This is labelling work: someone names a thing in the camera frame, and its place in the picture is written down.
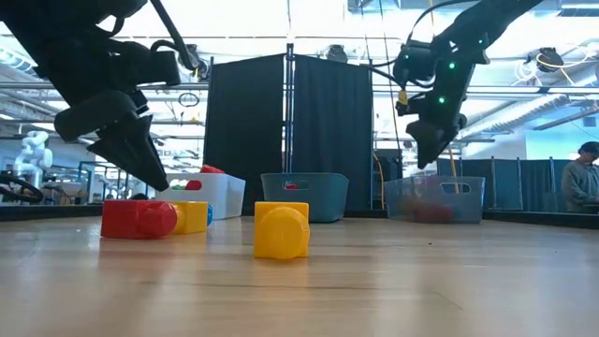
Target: wooden surface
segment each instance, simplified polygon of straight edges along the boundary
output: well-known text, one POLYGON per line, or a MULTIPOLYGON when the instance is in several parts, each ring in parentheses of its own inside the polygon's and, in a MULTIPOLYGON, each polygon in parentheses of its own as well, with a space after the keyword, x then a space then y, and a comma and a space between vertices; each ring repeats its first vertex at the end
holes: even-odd
POLYGON ((252 219, 158 242, 99 219, 0 224, 0 335, 597 336, 599 231, 312 225, 311 256, 252 258, 252 219))

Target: humanoid robot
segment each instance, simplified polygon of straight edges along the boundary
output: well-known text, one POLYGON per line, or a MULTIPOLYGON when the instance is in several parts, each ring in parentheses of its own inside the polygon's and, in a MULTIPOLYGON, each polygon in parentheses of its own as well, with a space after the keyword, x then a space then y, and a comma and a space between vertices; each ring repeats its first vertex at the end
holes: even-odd
POLYGON ((48 137, 44 131, 28 132, 27 137, 22 139, 21 153, 15 159, 15 175, 31 175, 29 183, 35 188, 41 187, 44 170, 52 166, 52 151, 46 149, 48 137))

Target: red toy block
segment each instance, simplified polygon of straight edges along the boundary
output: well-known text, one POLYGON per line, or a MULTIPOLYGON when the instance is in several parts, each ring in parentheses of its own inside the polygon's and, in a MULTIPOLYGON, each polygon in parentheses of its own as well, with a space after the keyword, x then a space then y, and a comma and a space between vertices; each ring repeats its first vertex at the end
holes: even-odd
POLYGON ((176 226, 177 212, 169 203, 107 200, 100 234, 111 239, 154 240, 170 235, 176 226))
POLYGON ((200 173, 225 173, 223 170, 212 167, 210 165, 203 165, 202 169, 199 172, 200 173))

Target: storage bin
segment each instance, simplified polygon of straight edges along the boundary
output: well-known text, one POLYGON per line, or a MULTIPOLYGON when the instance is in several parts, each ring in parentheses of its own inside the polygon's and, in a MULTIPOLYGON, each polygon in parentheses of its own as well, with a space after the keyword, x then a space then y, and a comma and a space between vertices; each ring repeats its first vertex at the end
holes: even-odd
POLYGON ((314 223, 343 218, 349 180, 342 174, 269 173, 261 178, 266 201, 306 202, 314 223))
POLYGON ((417 222, 414 208, 406 202, 423 205, 423 211, 451 210, 451 222, 478 224, 482 220, 485 178, 410 177, 385 183, 385 203, 389 218, 417 222))
POLYGON ((172 173, 167 175, 169 188, 159 192, 156 199, 163 201, 207 201, 212 206, 212 219, 222 220, 241 216, 245 181, 227 174, 172 173), (188 181, 200 181, 201 189, 185 191, 173 186, 185 186, 188 181))

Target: teal plastic basket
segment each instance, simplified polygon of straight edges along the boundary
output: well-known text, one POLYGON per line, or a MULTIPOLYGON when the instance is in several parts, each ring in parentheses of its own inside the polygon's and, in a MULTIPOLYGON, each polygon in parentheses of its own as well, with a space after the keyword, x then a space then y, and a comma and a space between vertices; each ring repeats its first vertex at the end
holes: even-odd
POLYGON ((343 218, 349 180, 342 174, 267 173, 261 178, 266 201, 306 202, 313 223, 332 223, 343 218))

